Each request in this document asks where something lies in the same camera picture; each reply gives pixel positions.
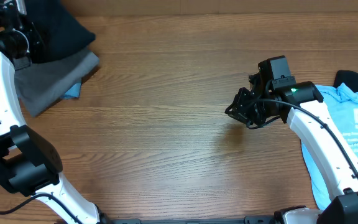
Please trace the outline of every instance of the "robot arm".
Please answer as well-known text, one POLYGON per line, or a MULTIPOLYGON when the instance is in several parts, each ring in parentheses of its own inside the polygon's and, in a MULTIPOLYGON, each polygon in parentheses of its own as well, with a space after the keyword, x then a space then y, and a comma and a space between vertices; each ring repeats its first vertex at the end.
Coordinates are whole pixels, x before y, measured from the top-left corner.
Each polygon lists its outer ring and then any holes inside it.
POLYGON ((241 88, 225 113, 250 129, 262 128, 276 118, 288 123, 306 144, 331 199, 322 214, 292 208, 277 212, 276 221, 358 223, 358 158, 333 123, 323 96, 311 82, 296 83, 284 56, 258 66, 259 73, 249 78, 251 91, 241 88))
MULTIPOLYGON (((17 10, 17 16, 25 15, 24 3, 19 0, 0 1, 0 9, 2 12, 17 10)), ((82 197, 66 179, 56 149, 24 121, 14 86, 15 68, 12 63, 15 58, 30 54, 31 38, 34 36, 31 28, 20 27, 23 25, 25 23, 21 20, 14 21, 0 33, 0 185, 12 194, 20 192, 40 200, 67 223, 109 223, 108 217, 82 197), (3 158, 16 147, 22 154, 3 158)))
MULTIPOLYGON (((358 171, 358 158, 332 121, 327 105, 318 101, 310 101, 301 103, 300 106, 318 116, 329 126, 358 171)), ((350 170, 349 164, 334 139, 325 129, 321 129, 319 123, 293 108, 288 114, 287 123, 309 150, 327 185, 331 201, 337 196, 344 195, 345 189, 358 192, 358 180, 352 178, 353 171, 350 170)))

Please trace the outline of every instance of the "folded cloth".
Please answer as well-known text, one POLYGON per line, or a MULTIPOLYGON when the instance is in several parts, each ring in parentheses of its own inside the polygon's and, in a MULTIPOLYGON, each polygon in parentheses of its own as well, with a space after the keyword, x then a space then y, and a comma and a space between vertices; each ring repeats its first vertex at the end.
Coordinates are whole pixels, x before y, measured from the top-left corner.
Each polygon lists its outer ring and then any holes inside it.
POLYGON ((95 40, 67 12, 59 0, 25 0, 27 19, 42 36, 45 49, 31 55, 33 63, 52 62, 71 56, 95 40))
MULTIPOLYGON (((338 88, 317 85, 317 89, 323 95, 329 114, 338 130, 358 157, 358 92, 354 93, 344 83, 338 88)), ((327 186, 306 146, 302 144, 301 147, 311 177, 314 199, 319 209, 325 210, 331 203, 327 186)))
POLYGON ((353 92, 358 92, 358 73, 353 71, 339 70, 336 73, 333 87, 337 88, 345 83, 353 92))
POLYGON ((81 79, 76 81, 76 84, 74 84, 63 96, 60 97, 60 99, 63 100, 69 100, 80 97, 80 91, 81 91, 81 79))
POLYGON ((98 64, 99 58, 88 48, 54 62, 33 63, 16 71, 16 92, 29 113, 37 116, 98 64))

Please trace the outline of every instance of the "cable clip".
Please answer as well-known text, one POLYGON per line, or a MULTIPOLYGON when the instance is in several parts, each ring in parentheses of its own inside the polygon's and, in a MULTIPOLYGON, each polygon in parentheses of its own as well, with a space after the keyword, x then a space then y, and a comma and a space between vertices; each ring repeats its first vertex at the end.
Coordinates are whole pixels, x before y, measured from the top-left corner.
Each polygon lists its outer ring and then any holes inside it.
POLYGON ((356 175, 352 174, 353 179, 358 178, 358 173, 356 175))
POLYGON ((322 124, 322 125, 320 126, 320 128, 321 128, 321 129, 323 129, 323 128, 327 129, 327 128, 328 128, 328 124, 324 123, 324 124, 322 124))

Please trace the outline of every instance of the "wooden table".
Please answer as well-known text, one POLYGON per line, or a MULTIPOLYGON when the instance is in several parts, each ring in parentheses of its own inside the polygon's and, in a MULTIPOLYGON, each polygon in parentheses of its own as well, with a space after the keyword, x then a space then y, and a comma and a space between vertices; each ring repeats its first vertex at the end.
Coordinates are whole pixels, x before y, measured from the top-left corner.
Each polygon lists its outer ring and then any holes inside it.
MULTIPOLYGON (((358 72, 358 13, 80 17, 99 70, 79 100, 31 118, 71 183, 111 218, 239 218, 315 208, 300 140, 249 131, 224 109, 257 63, 286 55, 298 82, 358 72)), ((0 187, 0 209, 24 198, 0 187)), ((40 202, 0 223, 51 223, 40 202)))

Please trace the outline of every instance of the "gray cloth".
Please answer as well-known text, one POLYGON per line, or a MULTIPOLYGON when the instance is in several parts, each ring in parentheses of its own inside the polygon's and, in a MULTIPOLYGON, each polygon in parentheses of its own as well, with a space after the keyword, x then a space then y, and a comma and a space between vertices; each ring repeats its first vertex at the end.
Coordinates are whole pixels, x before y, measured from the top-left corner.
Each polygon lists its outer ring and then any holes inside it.
POLYGON ((37 116, 98 64, 99 58, 88 48, 54 62, 34 63, 16 71, 16 92, 29 113, 37 116))

